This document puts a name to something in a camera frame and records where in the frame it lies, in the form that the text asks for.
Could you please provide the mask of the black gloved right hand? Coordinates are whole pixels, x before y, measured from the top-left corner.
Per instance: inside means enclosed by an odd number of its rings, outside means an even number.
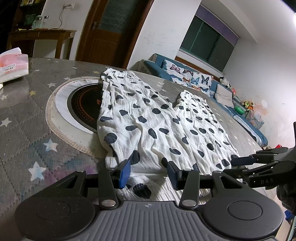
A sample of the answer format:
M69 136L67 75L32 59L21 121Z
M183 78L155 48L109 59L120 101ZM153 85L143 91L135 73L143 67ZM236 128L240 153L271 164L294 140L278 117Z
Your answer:
M296 215L296 186L294 182L289 182L284 185L278 185L276 195L281 201L283 207L289 210L293 215Z

